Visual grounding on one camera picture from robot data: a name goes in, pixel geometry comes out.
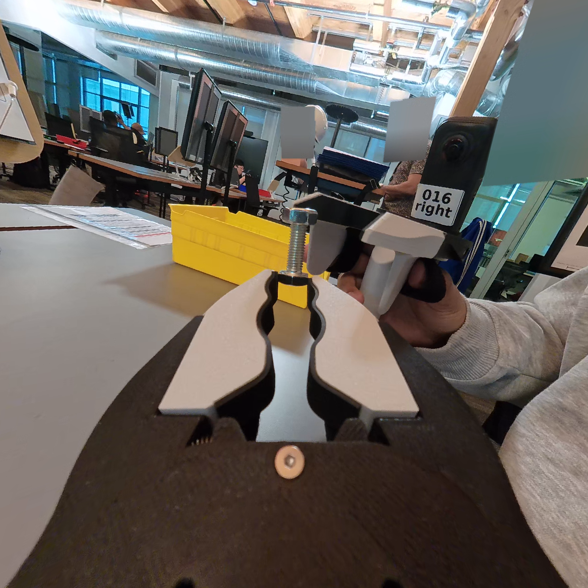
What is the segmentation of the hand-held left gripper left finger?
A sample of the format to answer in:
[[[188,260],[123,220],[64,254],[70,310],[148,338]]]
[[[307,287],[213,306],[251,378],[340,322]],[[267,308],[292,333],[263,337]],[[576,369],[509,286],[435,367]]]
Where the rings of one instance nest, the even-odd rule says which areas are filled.
[[[160,401],[161,414],[261,414],[275,389],[268,333],[277,286],[277,272],[265,269],[210,306]]]

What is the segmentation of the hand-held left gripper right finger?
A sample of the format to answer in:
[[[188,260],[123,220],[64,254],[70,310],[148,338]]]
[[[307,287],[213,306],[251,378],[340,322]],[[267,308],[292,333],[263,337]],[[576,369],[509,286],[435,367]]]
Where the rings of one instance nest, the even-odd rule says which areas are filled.
[[[308,286],[311,335],[307,398],[325,424],[417,416],[419,408],[378,320],[321,277]]]

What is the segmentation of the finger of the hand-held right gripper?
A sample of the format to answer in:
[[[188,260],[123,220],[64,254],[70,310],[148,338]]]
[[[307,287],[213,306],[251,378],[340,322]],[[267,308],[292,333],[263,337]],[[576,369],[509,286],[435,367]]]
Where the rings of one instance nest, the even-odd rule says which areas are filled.
[[[444,231],[413,219],[384,213],[364,228],[361,241],[414,258],[432,259],[438,254],[446,235]]]
[[[317,221],[338,224],[353,229],[364,229],[380,216],[375,210],[363,208],[344,199],[316,192],[304,196],[293,204],[294,209],[312,209]]]

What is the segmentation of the silver hex bolt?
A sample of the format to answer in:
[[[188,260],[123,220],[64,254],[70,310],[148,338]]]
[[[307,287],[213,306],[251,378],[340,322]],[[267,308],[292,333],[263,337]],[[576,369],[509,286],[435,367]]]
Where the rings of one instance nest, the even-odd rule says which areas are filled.
[[[289,212],[290,238],[288,259],[284,271],[304,273],[304,252],[307,230],[318,220],[318,212],[308,208],[293,208]]]

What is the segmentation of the yellow plastic bin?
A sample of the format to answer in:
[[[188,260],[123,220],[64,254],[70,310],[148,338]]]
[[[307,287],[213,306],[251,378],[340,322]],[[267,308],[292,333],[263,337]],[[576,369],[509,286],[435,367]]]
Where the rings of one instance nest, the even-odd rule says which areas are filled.
[[[173,261],[237,285],[218,305],[251,319],[266,303],[270,273],[287,267],[290,228],[225,207],[170,208]]]

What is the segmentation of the person's right forearm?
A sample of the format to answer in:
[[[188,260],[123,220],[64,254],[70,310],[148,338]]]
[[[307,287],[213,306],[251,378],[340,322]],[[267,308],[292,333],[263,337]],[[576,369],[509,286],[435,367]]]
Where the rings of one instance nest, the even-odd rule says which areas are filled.
[[[524,407],[542,392],[587,393],[587,268],[532,303],[471,300],[464,325],[417,351],[458,390]]]

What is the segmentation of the wooden standing desk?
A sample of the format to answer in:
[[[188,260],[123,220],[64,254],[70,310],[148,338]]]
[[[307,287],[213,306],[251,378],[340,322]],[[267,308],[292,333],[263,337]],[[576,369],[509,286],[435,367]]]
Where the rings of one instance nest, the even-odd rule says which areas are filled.
[[[285,179],[301,180],[300,194],[304,196],[319,192],[359,206],[382,199],[375,193],[380,184],[374,179],[358,182],[327,173],[317,166],[305,168],[285,160],[277,161],[276,166],[285,174]]]

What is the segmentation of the grey desk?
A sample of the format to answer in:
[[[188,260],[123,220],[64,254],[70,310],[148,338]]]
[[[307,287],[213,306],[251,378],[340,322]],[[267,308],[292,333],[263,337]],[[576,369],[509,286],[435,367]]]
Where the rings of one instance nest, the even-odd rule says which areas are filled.
[[[357,515],[355,446],[305,400],[309,313],[269,334],[261,443],[158,404],[230,290],[78,229],[1,236],[1,587],[379,587],[393,568]]]

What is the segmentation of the long wooden office desk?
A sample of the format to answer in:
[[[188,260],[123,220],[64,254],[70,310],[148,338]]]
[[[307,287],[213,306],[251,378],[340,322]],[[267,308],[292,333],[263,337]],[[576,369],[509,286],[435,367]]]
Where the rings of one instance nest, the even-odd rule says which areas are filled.
[[[182,193],[187,194],[189,190],[195,192],[194,197],[201,197],[200,191],[200,184],[198,182],[193,182],[188,180],[183,176],[177,176],[170,172],[164,171],[156,171],[144,166],[137,166],[132,164],[126,164],[123,162],[119,162],[117,160],[110,160],[105,158],[100,158],[97,156],[93,156],[86,151],[81,149],[77,149],[73,145],[69,145],[68,143],[62,143],[50,138],[44,138],[44,146],[43,149],[47,146],[52,146],[54,148],[60,148],[67,151],[69,157],[73,158],[75,162],[84,161],[87,164],[96,167],[97,169],[108,169],[110,170],[115,176],[128,176],[137,178],[140,180],[144,180],[145,182],[151,183],[158,183],[158,184],[166,184],[174,187],[182,187]],[[152,192],[163,192],[165,194],[171,194],[172,188],[163,188],[158,189],[156,187],[149,188],[149,191]],[[221,190],[219,187],[211,187],[207,186],[206,191],[208,193],[214,193],[223,196],[224,191]],[[266,197],[259,193],[260,201],[262,203],[267,203],[271,205],[281,205],[285,203],[285,199],[282,198],[273,198],[273,197]],[[229,198],[230,199],[239,199],[239,200],[246,200],[246,193],[239,191],[238,189],[229,190]]]

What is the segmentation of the person's right hand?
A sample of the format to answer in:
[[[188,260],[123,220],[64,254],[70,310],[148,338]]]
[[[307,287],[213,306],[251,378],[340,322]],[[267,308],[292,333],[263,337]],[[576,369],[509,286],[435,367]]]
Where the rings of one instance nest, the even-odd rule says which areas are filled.
[[[443,346],[465,323],[466,299],[453,284],[451,277],[437,264],[420,259],[413,265],[405,285],[421,291],[434,275],[432,268],[445,281],[445,296],[436,303],[425,302],[399,294],[380,321],[390,325],[414,348],[435,349]]]

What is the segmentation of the stack of blue folders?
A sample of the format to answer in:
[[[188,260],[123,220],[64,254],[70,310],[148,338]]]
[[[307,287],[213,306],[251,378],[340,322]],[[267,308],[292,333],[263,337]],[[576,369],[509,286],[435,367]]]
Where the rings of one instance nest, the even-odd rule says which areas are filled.
[[[328,146],[317,156],[316,163],[324,171],[357,181],[374,179],[381,181],[389,170],[389,164],[366,159]]]

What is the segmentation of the white hard hat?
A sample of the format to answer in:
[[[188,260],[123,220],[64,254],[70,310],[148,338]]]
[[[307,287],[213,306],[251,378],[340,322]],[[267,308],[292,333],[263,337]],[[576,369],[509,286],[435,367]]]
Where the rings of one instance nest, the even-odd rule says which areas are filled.
[[[328,120],[325,110],[319,105],[306,105],[313,112],[315,122],[315,143],[320,143],[328,129]]]

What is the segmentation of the black round-top stand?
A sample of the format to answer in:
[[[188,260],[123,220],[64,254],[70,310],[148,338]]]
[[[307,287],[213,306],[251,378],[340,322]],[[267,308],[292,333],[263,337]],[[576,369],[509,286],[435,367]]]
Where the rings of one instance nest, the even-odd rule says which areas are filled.
[[[327,114],[327,117],[331,117],[336,122],[334,134],[330,142],[330,148],[334,148],[342,123],[344,123],[345,125],[355,123],[359,119],[359,115],[353,109],[346,107],[344,105],[337,104],[327,105],[325,107],[325,112]]]

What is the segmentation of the dark desktop monitor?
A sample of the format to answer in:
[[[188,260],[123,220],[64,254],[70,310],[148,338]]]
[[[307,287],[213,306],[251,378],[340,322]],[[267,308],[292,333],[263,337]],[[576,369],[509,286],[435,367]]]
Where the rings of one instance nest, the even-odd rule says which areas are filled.
[[[245,173],[256,178],[258,183],[261,183],[267,149],[268,141],[244,136],[237,153],[237,159],[242,161]]]

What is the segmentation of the wooden pillar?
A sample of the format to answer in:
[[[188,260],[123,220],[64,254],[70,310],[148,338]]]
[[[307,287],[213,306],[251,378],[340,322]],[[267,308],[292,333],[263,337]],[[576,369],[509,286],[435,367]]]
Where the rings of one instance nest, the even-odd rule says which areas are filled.
[[[472,116],[508,41],[525,1],[496,1],[450,117]]]

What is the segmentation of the marker poster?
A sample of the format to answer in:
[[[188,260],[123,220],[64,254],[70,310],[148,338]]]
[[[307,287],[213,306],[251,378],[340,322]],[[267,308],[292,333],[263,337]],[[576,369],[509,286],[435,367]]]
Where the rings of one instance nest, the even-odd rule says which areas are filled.
[[[579,216],[550,267],[568,272],[587,267],[587,207]]]

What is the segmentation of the large black monitor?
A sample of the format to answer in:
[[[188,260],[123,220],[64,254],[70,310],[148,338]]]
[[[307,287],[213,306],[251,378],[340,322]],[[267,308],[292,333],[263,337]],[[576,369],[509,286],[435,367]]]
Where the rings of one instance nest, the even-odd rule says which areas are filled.
[[[230,173],[236,157],[231,155],[232,146],[239,150],[240,143],[247,127],[247,119],[230,101],[224,102],[217,128],[213,138],[213,150],[210,166],[218,171]]]
[[[202,163],[208,131],[214,133],[214,122],[222,93],[207,71],[201,68],[192,84],[187,119],[180,152],[184,160]]]

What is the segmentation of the laminated paper sheet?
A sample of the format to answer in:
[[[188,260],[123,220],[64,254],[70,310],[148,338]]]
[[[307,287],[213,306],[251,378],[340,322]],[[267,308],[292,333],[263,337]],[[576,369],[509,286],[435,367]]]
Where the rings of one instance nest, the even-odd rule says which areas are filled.
[[[170,226],[125,209],[64,205],[25,205],[24,208],[136,249],[171,245],[173,241]]]

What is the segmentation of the small black monitor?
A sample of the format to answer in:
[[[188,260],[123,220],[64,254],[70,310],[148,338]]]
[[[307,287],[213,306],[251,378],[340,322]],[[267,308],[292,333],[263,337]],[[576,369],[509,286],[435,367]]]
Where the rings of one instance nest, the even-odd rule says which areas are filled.
[[[156,127],[153,151],[156,155],[169,157],[178,146],[178,132],[174,129]]]

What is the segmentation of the grey chair back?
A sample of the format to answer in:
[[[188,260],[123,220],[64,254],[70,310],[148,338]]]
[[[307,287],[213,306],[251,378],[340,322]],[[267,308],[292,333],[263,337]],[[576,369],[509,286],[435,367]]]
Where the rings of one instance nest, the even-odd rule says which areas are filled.
[[[90,206],[102,189],[101,183],[92,179],[86,172],[72,164],[59,181],[48,204]]]

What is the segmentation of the wooden instruction board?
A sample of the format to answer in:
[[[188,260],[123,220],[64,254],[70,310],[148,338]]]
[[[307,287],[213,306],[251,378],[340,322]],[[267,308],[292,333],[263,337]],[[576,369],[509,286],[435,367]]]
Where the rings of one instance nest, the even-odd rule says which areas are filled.
[[[1,138],[1,162],[6,164],[26,163],[40,156],[44,143],[43,132],[3,26],[1,26],[1,56],[6,61],[10,78],[19,85],[19,102],[36,142],[35,145],[29,145]]]

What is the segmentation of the printed instruction sheet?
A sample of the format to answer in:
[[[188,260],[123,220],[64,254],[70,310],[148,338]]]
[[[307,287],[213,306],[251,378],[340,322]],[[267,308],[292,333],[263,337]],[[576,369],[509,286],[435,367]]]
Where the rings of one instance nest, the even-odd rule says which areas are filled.
[[[18,93],[19,85],[10,78],[6,61],[1,56],[1,138],[35,145]]]

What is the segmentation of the blue drawstring bag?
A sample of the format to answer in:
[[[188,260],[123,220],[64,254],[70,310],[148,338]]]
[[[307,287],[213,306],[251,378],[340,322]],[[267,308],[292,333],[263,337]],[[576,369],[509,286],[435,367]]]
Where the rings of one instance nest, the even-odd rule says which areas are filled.
[[[492,232],[492,224],[480,217],[475,217],[461,232],[463,240],[470,242],[471,247],[463,259],[456,262],[452,269],[452,281],[461,294],[466,295],[476,270],[484,254],[484,247]]]

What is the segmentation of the silver air duct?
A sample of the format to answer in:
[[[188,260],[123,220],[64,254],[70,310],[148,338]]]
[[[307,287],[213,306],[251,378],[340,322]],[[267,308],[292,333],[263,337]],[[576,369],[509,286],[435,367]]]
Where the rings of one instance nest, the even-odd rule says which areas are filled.
[[[387,107],[392,101],[407,99],[409,92],[390,86],[346,81],[313,71],[255,63],[239,57],[215,55],[168,43],[134,38],[107,31],[95,35],[96,47],[106,54],[197,72],[204,68],[215,79],[230,80],[260,88],[275,89],[309,98],[366,102]]]

